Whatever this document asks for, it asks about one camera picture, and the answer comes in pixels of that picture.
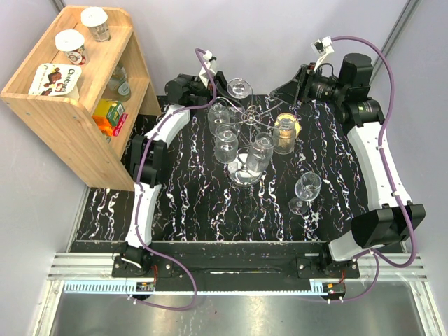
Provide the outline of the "clear smooth wine glass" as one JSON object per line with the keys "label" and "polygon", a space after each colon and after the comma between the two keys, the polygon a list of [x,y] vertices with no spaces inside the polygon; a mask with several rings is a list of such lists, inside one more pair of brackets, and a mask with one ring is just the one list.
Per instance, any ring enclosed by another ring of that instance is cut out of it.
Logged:
{"label": "clear smooth wine glass", "polygon": [[207,113],[210,132],[216,136],[219,126],[229,124],[239,134],[243,124],[242,117],[246,112],[239,100],[253,94],[250,84],[242,78],[235,78],[229,83],[216,82],[216,89],[218,96]]}

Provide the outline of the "patterned glass goblet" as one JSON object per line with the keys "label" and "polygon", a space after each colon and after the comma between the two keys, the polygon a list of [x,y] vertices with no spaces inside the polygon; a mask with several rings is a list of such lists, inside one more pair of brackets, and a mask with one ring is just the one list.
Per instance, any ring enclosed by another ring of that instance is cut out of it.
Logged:
{"label": "patterned glass goblet", "polygon": [[280,125],[274,124],[274,151],[280,155],[293,152],[295,146],[295,128],[290,120],[282,120]]}

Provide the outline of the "clear patterned short goblet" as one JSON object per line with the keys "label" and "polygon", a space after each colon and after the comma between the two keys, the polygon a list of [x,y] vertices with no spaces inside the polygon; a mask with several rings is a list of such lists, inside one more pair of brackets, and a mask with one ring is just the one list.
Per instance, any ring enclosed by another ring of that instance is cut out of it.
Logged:
{"label": "clear patterned short goblet", "polygon": [[234,161],[238,146],[238,133],[234,126],[224,124],[216,129],[215,156],[217,161],[223,164]]}

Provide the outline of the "frosted short goblet front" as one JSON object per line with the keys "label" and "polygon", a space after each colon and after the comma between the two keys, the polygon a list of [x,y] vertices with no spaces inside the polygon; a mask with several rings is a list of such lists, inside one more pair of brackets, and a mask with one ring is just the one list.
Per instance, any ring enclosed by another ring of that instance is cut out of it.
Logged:
{"label": "frosted short goblet front", "polygon": [[255,173],[262,173],[268,167],[274,152],[274,139],[266,132],[259,133],[251,144],[246,166]]}

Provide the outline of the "chrome wine glass rack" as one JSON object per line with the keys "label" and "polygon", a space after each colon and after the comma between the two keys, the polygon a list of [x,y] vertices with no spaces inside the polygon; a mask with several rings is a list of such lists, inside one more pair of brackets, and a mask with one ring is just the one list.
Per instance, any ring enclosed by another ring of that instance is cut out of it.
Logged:
{"label": "chrome wine glass rack", "polygon": [[224,164],[227,176],[231,182],[237,186],[249,187],[262,178],[264,172],[255,173],[246,166],[246,159],[251,144],[255,141],[255,137],[262,132],[271,134],[273,137],[273,125],[263,122],[263,118],[267,115],[266,111],[262,111],[253,103],[253,94],[245,99],[239,100],[246,112],[243,114],[241,132],[238,134],[239,146],[236,159],[230,163]]}

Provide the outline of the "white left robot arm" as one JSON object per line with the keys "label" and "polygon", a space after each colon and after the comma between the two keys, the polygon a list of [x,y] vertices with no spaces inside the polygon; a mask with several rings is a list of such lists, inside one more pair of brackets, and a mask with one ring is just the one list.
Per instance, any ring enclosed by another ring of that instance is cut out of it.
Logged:
{"label": "white left robot arm", "polygon": [[213,79],[180,74],[165,85],[169,108],[152,130],[131,142],[129,172],[134,179],[134,206],[125,243],[113,262],[113,277],[144,277],[155,271],[151,244],[155,205],[162,185],[169,178],[168,147],[186,126],[202,102],[209,105],[214,93],[224,90],[222,71]]}

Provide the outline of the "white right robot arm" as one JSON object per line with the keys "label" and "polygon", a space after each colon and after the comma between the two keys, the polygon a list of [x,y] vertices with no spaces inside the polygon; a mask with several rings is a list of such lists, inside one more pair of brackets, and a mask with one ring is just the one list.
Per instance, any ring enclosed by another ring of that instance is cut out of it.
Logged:
{"label": "white right robot arm", "polygon": [[338,76],[324,76],[323,63],[303,64],[287,83],[271,95],[291,106],[311,100],[329,103],[335,119],[355,150],[365,181],[368,211],[351,220],[351,229],[328,245],[318,260],[326,277],[343,270],[344,262],[377,248],[406,240],[417,253],[415,230],[426,216],[422,204],[413,203],[401,183],[386,141],[386,119],[378,101],[369,96],[372,60],[367,55],[344,56]]}

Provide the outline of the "red packaged item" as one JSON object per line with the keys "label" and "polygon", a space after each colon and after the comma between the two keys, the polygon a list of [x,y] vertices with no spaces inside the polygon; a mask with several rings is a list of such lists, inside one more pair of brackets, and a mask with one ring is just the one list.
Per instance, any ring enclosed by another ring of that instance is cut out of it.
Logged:
{"label": "red packaged item", "polygon": [[127,117],[128,117],[127,113],[124,113],[124,114],[121,115],[121,117],[120,117],[120,119],[118,121],[117,126],[113,129],[112,135],[114,137],[117,137],[120,134],[120,131],[121,131],[123,125],[125,124],[125,121],[127,120]]}

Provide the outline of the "glass bottle on shelf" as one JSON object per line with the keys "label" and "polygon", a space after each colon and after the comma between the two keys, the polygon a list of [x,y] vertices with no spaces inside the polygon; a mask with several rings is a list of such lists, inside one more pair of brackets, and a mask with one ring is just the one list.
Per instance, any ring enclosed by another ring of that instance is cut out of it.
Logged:
{"label": "glass bottle on shelf", "polygon": [[121,102],[126,102],[130,99],[132,91],[127,78],[127,72],[121,63],[115,67],[108,83],[107,88],[117,97]]}

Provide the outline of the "orange juice carton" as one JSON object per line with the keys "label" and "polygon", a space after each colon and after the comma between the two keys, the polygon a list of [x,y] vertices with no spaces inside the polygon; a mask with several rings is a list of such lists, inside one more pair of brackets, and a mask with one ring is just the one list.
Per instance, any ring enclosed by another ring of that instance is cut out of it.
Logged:
{"label": "orange juice carton", "polygon": [[125,108],[121,101],[100,99],[92,118],[103,134],[114,137],[124,112]]}

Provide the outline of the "wooden shelf unit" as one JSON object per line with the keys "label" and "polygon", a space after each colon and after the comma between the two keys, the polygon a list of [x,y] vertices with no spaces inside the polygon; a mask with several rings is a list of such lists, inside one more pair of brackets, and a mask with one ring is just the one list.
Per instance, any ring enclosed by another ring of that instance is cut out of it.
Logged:
{"label": "wooden shelf unit", "polygon": [[[111,40],[98,43],[81,23],[82,10],[84,6],[62,9],[8,81],[1,98],[87,186],[133,190],[132,176],[121,157],[137,115],[158,116],[160,105],[130,14],[106,8]],[[54,41],[65,29],[76,29],[85,37],[89,62],[78,81],[79,99],[31,96],[28,91],[38,65],[68,61]],[[119,135],[107,140],[92,114],[118,63],[125,67],[132,96],[124,103],[127,119]]]}

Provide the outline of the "clear cup white lid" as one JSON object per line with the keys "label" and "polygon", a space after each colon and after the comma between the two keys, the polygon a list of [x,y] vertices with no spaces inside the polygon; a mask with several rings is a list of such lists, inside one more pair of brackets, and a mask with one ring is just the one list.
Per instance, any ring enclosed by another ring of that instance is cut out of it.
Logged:
{"label": "clear cup white lid", "polygon": [[106,42],[111,39],[108,25],[108,15],[103,8],[88,7],[80,14],[81,23],[86,26],[97,42]]}

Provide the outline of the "white lidded yogurt cup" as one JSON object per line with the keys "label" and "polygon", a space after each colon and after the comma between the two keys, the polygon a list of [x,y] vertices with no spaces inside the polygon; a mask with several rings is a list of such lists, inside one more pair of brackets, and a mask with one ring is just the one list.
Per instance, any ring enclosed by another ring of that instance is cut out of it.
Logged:
{"label": "white lidded yogurt cup", "polygon": [[56,48],[64,53],[70,63],[85,65],[88,63],[88,54],[85,50],[85,38],[75,29],[66,29],[55,36]]}

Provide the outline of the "Chobani yogurt cup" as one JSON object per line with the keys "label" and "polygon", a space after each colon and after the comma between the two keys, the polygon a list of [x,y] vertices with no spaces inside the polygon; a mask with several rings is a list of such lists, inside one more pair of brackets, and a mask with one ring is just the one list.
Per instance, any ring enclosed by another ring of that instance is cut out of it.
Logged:
{"label": "Chobani yogurt cup", "polygon": [[66,97],[79,100],[78,80],[81,77],[80,66],[72,64],[45,63],[38,66],[29,95]]}

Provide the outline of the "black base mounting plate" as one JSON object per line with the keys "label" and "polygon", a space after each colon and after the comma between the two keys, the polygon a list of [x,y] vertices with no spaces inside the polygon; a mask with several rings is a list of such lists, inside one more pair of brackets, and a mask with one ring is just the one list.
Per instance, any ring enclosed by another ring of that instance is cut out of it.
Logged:
{"label": "black base mounting plate", "polygon": [[114,278],[151,278],[157,291],[200,293],[306,291],[312,279],[325,282],[359,279],[357,263],[330,259],[327,244],[309,241],[167,242],[151,251],[121,245]]}

